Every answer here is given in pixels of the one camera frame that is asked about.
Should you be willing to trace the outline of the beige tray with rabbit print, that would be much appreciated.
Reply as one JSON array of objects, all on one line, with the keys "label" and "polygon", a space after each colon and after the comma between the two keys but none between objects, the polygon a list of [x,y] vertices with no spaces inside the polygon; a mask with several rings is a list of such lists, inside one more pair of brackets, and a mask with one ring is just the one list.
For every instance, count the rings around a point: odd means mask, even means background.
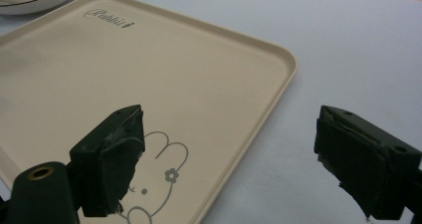
[{"label": "beige tray with rabbit print", "polygon": [[133,0],[77,0],[0,37],[0,181],[143,109],[122,212],[85,224],[200,224],[297,70],[286,49]]}]

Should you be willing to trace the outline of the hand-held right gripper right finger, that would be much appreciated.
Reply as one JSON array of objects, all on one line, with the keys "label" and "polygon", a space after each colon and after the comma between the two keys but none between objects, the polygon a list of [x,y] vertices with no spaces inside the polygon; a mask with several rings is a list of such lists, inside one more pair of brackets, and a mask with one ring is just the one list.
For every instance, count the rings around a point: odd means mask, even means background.
[{"label": "hand-held right gripper right finger", "polygon": [[357,114],[323,106],[316,120],[317,160],[367,217],[422,220],[422,151]]}]

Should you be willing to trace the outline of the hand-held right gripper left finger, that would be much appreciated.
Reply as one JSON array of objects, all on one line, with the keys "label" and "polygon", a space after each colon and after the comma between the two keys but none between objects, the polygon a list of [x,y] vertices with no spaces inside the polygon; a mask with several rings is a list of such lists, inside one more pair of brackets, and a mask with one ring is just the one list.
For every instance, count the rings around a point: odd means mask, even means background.
[{"label": "hand-held right gripper left finger", "polygon": [[145,152],[140,105],[112,112],[70,151],[77,204],[87,217],[121,211],[135,167]]}]

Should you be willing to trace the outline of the white saucer with dark rim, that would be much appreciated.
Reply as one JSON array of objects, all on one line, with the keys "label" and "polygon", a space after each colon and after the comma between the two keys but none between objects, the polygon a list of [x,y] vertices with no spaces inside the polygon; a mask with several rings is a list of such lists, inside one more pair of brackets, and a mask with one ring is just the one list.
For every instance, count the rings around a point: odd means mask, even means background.
[{"label": "white saucer with dark rim", "polygon": [[0,15],[25,15],[45,11],[59,6],[68,0],[32,0],[22,3],[0,2]]}]

